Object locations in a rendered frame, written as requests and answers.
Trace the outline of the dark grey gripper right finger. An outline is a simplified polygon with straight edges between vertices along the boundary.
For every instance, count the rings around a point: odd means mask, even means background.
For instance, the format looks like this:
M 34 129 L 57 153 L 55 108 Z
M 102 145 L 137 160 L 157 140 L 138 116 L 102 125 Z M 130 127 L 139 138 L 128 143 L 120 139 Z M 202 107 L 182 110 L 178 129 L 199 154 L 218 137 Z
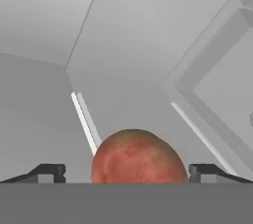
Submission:
M 253 184 L 253 181 L 226 173 L 215 164 L 190 164 L 189 182 L 193 184 Z

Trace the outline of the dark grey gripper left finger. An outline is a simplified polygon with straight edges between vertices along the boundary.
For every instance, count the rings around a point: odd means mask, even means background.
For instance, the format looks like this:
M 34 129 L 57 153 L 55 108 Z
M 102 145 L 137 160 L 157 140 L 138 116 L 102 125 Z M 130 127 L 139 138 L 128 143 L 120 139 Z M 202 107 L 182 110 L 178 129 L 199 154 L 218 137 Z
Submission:
M 65 184 L 64 164 L 39 164 L 26 174 L 0 181 L 0 184 Z

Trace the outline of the red orange peach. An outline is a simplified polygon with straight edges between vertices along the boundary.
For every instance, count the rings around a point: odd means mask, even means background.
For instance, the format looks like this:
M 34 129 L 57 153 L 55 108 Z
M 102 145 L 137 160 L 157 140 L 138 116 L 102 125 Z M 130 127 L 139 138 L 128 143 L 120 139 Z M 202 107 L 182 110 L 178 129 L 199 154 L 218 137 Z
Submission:
M 93 161 L 93 184 L 186 184 L 177 152 L 153 133 L 126 129 L 106 138 Z

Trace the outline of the grey freezer door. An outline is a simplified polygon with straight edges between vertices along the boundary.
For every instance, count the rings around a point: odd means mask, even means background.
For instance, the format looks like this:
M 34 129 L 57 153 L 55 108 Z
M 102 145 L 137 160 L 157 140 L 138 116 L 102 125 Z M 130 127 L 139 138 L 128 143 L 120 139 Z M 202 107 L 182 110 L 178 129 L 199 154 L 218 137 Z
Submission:
M 253 181 L 253 0 L 222 6 L 161 89 L 230 174 Z

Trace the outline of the grey fridge freezer cabinet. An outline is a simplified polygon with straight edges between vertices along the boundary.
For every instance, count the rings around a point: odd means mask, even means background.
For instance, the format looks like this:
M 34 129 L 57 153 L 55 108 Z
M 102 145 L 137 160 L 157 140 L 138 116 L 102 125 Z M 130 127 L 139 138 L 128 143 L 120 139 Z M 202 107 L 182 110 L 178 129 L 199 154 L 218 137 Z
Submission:
M 71 183 L 91 177 L 92 152 L 71 94 L 103 141 L 150 131 L 185 164 L 221 163 L 161 89 L 207 27 L 211 0 L 0 0 L 0 181 L 42 163 Z

